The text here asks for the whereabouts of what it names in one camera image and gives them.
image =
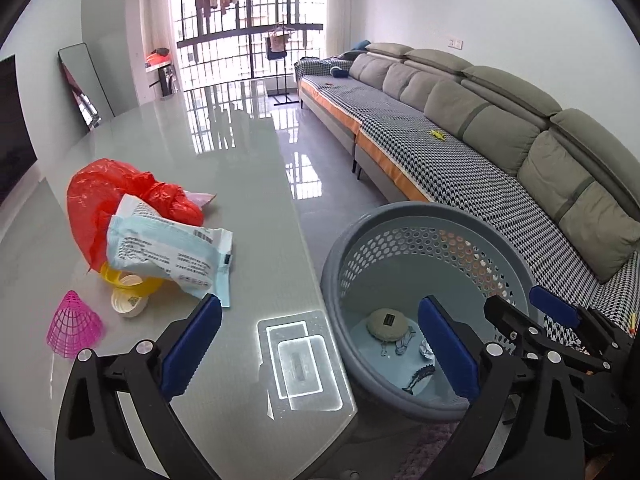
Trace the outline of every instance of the sofa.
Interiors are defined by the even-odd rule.
[[[338,66],[348,78],[333,77]],[[295,65],[301,106],[390,202],[436,201],[496,228],[540,285],[624,330],[640,310],[640,162],[580,110],[448,52],[374,43]],[[545,319],[548,335],[580,348]]]

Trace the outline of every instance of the barcode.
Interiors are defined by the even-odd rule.
[[[210,244],[213,243],[212,238],[209,238],[206,234],[201,233],[200,231],[198,231],[197,229],[195,229],[193,231],[193,234],[195,234],[198,238],[202,238],[203,240],[206,240],[207,242],[209,242]]]

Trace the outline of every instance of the silver screw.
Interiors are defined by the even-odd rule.
[[[90,357],[91,350],[89,350],[88,348],[85,348],[78,352],[78,361],[82,361],[84,363],[85,361],[88,361]]]
[[[558,364],[560,361],[562,361],[562,358],[560,357],[560,354],[558,352],[555,351],[551,351],[546,355],[546,358],[549,359],[552,363]]]
[[[498,355],[502,355],[502,347],[500,345],[498,345],[498,343],[489,343],[486,346],[486,351],[494,356],[494,357],[498,357]]]
[[[154,344],[151,341],[140,341],[136,346],[136,352],[139,354],[148,354],[152,351]]]

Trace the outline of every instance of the pink mesh shuttlecock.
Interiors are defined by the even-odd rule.
[[[53,315],[47,343],[62,357],[75,358],[102,337],[100,317],[72,290],[65,294]]]

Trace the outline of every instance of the wall socket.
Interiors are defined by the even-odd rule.
[[[456,48],[458,50],[462,50],[462,40],[457,40],[456,38],[449,38],[447,42],[447,46],[449,48]]]

